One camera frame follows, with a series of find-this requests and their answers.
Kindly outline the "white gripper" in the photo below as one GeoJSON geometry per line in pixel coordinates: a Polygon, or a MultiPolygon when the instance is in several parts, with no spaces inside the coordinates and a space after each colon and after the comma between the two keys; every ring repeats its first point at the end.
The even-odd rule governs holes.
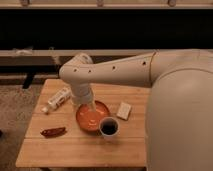
{"type": "Polygon", "coordinates": [[[88,83],[72,84],[72,100],[75,104],[89,104],[90,110],[96,111],[96,103],[93,101],[93,91],[88,83]]]}

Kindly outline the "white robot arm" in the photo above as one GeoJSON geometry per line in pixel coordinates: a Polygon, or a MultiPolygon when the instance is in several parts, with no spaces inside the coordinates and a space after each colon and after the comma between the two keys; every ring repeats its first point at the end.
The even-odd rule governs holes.
{"type": "Polygon", "coordinates": [[[92,83],[148,88],[147,171],[213,171],[212,52],[155,51],[97,64],[81,53],[59,75],[80,104],[93,99],[92,83]]]}

